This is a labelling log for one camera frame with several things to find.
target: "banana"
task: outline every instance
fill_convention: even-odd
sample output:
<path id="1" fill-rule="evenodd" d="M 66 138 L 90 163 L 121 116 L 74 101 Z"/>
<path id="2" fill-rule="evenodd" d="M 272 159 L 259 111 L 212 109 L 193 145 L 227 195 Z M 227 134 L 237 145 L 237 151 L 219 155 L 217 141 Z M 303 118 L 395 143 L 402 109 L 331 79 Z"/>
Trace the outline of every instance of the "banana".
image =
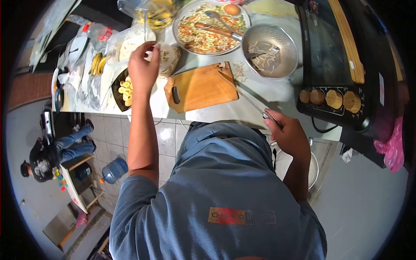
<path id="1" fill-rule="evenodd" d="M 95 54 L 94 59 L 92 60 L 91 69 L 89 70 L 88 74 L 91 74 L 92 76 L 97 74 L 98 63 L 100 62 L 102 55 L 103 54 L 101 52 Z"/>
<path id="2" fill-rule="evenodd" d="M 101 58 L 100 62 L 98 63 L 97 75 L 101 75 L 101 74 L 103 74 L 103 71 L 104 71 L 104 65 L 105 65 L 106 58 L 107 58 L 107 57 L 106 57 L 106 55 L 104 55 L 104 56 Z"/>

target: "cutting board handle hole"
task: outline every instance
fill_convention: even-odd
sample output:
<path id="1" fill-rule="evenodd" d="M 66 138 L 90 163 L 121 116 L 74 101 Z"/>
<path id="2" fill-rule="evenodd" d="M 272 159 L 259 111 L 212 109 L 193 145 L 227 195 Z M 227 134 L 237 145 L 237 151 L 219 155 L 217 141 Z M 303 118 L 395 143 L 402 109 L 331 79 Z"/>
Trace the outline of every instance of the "cutting board handle hole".
<path id="1" fill-rule="evenodd" d="M 173 101 L 175 102 L 175 104 L 179 104 L 179 102 L 181 102 L 181 98 L 179 96 L 177 87 L 172 88 L 172 97 L 173 97 Z"/>

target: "blue t-shirt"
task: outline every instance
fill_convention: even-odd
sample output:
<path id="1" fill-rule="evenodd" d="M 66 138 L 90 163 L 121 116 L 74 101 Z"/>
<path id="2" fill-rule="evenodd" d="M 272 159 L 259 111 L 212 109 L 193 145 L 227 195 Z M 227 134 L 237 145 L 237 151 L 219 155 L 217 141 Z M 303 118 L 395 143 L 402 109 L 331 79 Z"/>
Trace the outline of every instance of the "blue t-shirt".
<path id="1" fill-rule="evenodd" d="M 249 127 L 215 123 L 187 133 L 172 175 L 122 184 L 110 229 L 113 259 L 325 259 L 308 202 L 276 176 L 270 148 Z"/>

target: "black plate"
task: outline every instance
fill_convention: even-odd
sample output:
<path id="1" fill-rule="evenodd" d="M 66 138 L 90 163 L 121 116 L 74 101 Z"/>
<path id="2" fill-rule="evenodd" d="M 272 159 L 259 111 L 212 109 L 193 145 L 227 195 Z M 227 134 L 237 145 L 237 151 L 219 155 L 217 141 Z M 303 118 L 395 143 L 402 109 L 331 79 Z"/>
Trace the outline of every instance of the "black plate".
<path id="1" fill-rule="evenodd" d="M 114 96 L 114 99 L 116 100 L 116 104 L 117 106 L 119 106 L 122 112 L 131 108 L 131 106 L 124 105 L 123 94 L 119 93 L 119 87 L 121 87 L 120 82 L 125 81 L 128 75 L 129 75 L 128 70 L 127 69 L 123 70 L 123 72 L 120 73 L 120 75 L 116 78 L 116 80 L 114 80 L 113 84 L 111 85 L 111 89 L 113 90 L 113 96 Z"/>

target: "aluminum pot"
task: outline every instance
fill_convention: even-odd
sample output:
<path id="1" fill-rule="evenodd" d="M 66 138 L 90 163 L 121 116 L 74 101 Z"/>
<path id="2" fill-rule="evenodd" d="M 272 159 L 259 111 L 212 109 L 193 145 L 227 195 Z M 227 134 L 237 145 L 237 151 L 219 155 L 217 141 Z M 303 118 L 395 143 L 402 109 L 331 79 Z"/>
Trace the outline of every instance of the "aluminum pot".
<path id="1" fill-rule="evenodd" d="M 258 24 L 248 28 L 243 35 L 235 34 L 229 30 L 197 22 L 196 28 L 207 30 L 230 37 L 241 42 L 241 51 L 248 66 L 260 77 L 267 79 L 284 79 L 289 77 L 297 68 L 299 52 L 293 39 L 279 26 L 270 24 Z M 251 46 L 256 42 L 265 42 L 269 46 L 279 47 L 278 61 L 271 73 L 264 73 L 254 68 L 252 62 L 246 58 Z"/>

